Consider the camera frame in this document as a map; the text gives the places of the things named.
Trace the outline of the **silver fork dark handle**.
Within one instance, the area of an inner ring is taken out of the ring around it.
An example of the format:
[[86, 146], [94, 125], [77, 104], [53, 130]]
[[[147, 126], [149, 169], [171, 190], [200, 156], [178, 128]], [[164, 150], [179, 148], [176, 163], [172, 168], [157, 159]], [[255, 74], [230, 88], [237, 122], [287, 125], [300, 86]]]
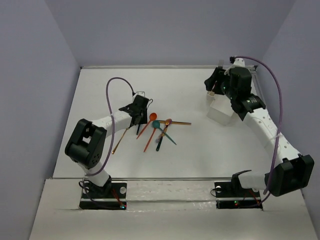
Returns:
[[137, 136], [139, 135], [140, 127], [141, 127], [141, 125], [139, 124], [139, 125], [137, 126], [137, 131], [136, 131], [136, 135], [137, 135]]

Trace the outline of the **gold fork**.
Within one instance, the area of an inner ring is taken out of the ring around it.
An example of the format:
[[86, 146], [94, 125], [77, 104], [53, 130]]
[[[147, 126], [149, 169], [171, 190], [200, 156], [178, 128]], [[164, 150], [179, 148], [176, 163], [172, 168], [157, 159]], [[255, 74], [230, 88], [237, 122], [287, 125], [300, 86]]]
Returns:
[[130, 129], [130, 128], [129, 128], [129, 127], [127, 127], [127, 128], [124, 130], [124, 132], [123, 132], [123, 134], [121, 135], [121, 137], [120, 137], [119, 141], [117, 142], [117, 144], [115, 145], [115, 147], [113, 148], [113, 150], [112, 150], [112, 152], [111, 152], [111, 154], [112, 154], [112, 155], [114, 155], [114, 154], [115, 154], [115, 152], [117, 151], [117, 149], [118, 149], [118, 147], [119, 147], [119, 145], [120, 145], [121, 141], [123, 140], [123, 138], [124, 138], [124, 136], [125, 136], [126, 132], [127, 132], [129, 129]]

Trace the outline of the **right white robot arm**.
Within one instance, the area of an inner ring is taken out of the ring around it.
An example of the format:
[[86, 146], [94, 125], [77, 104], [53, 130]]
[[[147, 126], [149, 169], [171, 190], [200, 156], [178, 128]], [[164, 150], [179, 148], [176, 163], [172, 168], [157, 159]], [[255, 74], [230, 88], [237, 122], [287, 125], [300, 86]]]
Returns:
[[233, 114], [238, 115], [272, 158], [272, 169], [267, 173], [243, 170], [233, 174], [231, 192], [242, 196], [248, 189], [255, 189], [279, 197], [307, 187], [314, 159], [309, 154], [302, 155], [281, 134], [265, 103], [252, 93], [251, 84], [250, 71], [240, 66], [231, 69], [218, 66], [204, 82], [207, 93], [214, 94], [207, 116], [225, 126]]

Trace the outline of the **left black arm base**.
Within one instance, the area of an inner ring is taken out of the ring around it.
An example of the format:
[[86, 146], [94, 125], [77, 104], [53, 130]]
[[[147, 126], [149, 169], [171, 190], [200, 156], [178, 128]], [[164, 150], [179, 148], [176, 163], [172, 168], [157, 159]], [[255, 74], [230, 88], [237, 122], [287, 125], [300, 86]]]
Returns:
[[126, 210], [127, 182], [112, 181], [111, 188], [103, 191], [94, 186], [89, 180], [80, 181], [82, 188], [79, 208], [82, 210]]

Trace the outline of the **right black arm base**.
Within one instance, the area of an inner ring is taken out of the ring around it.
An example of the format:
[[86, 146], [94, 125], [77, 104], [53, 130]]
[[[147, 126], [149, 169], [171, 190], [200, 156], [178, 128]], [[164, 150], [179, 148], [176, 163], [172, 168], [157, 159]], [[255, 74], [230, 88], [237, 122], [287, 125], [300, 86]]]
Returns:
[[236, 188], [230, 181], [218, 181], [210, 194], [215, 197], [216, 208], [222, 209], [263, 209], [259, 192], [252, 189]]

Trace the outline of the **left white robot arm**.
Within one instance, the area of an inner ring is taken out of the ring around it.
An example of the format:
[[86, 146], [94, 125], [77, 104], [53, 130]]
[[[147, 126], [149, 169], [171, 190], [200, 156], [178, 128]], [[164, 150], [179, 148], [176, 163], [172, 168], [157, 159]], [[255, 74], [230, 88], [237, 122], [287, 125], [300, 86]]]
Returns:
[[64, 152], [83, 169], [97, 196], [104, 198], [111, 191], [111, 176], [101, 160], [106, 138], [111, 137], [113, 141], [116, 132], [146, 124], [149, 101], [136, 93], [132, 103], [119, 108], [110, 116], [93, 121], [83, 118], [77, 122]]

